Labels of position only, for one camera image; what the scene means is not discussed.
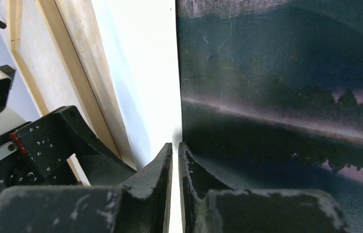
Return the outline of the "sunset cloud photo print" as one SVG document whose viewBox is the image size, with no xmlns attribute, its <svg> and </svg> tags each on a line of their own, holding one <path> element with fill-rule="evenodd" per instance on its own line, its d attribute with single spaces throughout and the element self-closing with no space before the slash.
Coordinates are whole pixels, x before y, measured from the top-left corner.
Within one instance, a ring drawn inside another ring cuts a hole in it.
<svg viewBox="0 0 363 233">
<path fill-rule="evenodd" d="M 236 189 L 320 189 L 363 233 L 363 0 L 178 0 L 183 141 Z"/>
</svg>

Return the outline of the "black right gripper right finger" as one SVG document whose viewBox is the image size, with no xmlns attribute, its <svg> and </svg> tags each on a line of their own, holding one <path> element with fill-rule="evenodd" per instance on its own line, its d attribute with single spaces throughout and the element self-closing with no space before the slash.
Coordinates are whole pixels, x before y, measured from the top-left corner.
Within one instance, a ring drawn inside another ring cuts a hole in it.
<svg viewBox="0 0 363 233">
<path fill-rule="evenodd" d="M 178 149 L 183 231 L 186 233 L 346 233 L 337 201 L 318 189 L 233 189 Z"/>
</svg>

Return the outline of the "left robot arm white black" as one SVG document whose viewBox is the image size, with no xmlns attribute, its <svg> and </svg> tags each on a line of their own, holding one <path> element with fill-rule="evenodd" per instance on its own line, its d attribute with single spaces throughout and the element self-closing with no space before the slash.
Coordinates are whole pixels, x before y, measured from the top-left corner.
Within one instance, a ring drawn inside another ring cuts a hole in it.
<svg viewBox="0 0 363 233">
<path fill-rule="evenodd" d="M 12 67 L 0 66 L 0 193 L 18 185 L 77 185 L 68 165 L 72 155 L 93 184 L 117 185 L 135 174 L 96 136 L 74 105 L 35 121 L 5 116 L 14 77 Z"/>
</svg>

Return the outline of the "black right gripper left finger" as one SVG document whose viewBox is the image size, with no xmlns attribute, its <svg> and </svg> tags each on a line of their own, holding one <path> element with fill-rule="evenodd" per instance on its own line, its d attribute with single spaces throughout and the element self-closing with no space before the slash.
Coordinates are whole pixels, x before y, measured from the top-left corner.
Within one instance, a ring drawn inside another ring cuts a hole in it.
<svg viewBox="0 0 363 233">
<path fill-rule="evenodd" d="M 166 233 L 173 146 L 117 186 L 15 186 L 0 194 L 0 233 Z"/>
</svg>

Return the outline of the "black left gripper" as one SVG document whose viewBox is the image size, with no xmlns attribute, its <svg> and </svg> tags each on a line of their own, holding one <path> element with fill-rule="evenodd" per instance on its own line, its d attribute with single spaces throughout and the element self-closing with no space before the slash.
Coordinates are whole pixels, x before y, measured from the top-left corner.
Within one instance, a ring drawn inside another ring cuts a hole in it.
<svg viewBox="0 0 363 233">
<path fill-rule="evenodd" d="M 136 173 L 97 138 L 75 106 L 63 106 L 0 135 L 0 193 L 18 185 L 78 184 L 67 164 L 73 154 L 90 185 L 118 185 Z"/>
</svg>

